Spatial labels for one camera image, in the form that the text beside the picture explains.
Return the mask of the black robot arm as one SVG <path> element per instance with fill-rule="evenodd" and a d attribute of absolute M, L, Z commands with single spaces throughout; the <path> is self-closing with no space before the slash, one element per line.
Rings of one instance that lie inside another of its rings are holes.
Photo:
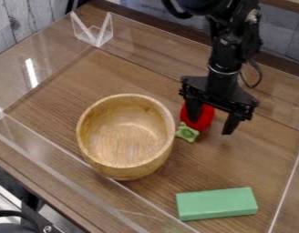
<path fill-rule="evenodd" d="M 229 114 L 223 133 L 230 135 L 260 106 L 260 100 L 238 82 L 242 66 L 257 65 L 253 57 L 264 43 L 260 0 L 162 0 L 162 4 L 175 17 L 203 15 L 210 22 L 209 74 L 183 76 L 181 95 L 189 123 L 199 122 L 205 107 L 211 106 Z"/>

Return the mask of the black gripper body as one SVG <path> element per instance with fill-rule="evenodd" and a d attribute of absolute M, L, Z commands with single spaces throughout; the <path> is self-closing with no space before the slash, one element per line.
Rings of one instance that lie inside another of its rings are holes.
<path fill-rule="evenodd" d="M 179 94 L 185 100 L 197 99 L 202 105 L 210 105 L 229 114 L 241 114 L 241 121 L 251 120 L 260 101 L 241 88 L 235 78 L 183 76 L 182 85 Z"/>

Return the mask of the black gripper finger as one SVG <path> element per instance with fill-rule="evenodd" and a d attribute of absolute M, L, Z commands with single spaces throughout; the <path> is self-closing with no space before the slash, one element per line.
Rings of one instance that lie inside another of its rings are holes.
<path fill-rule="evenodd" d="M 202 114 L 202 103 L 197 99 L 187 98 L 185 100 L 189 119 L 197 122 Z"/>
<path fill-rule="evenodd" d="M 231 135 L 238 128 L 238 124 L 242 120 L 242 115 L 238 113 L 230 113 L 225 122 L 223 135 Z"/>

